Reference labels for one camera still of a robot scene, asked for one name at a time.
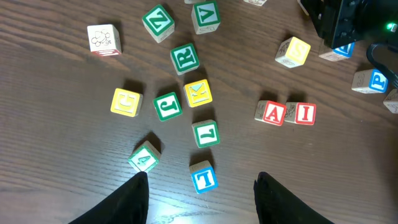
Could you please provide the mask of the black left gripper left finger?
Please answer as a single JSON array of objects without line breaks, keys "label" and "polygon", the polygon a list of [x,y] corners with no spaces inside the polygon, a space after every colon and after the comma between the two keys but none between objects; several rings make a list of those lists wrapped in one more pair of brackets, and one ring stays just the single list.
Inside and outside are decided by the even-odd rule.
[{"label": "black left gripper left finger", "polygon": [[92,209],[70,224],[145,224],[149,209],[146,172],[138,172]]}]

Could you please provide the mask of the red A block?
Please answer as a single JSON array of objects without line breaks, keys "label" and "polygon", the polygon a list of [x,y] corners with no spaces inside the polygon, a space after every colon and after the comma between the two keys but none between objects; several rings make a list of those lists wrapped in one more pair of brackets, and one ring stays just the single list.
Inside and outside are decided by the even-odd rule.
[{"label": "red A block", "polygon": [[282,126],[287,107],[270,100],[260,100],[257,103],[254,119],[276,126]]}]

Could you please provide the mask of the red I block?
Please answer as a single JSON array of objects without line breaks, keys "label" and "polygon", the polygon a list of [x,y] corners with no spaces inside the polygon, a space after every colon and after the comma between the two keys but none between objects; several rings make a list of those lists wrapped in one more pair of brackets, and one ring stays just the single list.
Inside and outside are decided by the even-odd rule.
[{"label": "red I block", "polygon": [[315,117],[317,106],[313,103],[303,102],[286,102],[286,111],[284,121],[294,124],[302,124],[313,126],[315,124]]}]

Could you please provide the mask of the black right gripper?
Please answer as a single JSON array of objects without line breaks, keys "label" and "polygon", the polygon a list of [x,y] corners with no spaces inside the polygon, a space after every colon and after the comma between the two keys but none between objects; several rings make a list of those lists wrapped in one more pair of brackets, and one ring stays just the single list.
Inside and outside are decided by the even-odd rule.
[{"label": "black right gripper", "polygon": [[397,45],[397,0],[300,0],[332,48],[360,40]]}]

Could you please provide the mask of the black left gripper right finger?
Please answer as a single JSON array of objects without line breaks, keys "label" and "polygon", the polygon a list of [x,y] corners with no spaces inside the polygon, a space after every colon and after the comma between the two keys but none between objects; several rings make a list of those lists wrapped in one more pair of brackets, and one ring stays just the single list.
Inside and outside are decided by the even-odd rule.
[{"label": "black left gripper right finger", "polygon": [[260,172],[254,181],[254,200],[261,224],[332,224],[267,172]]}]

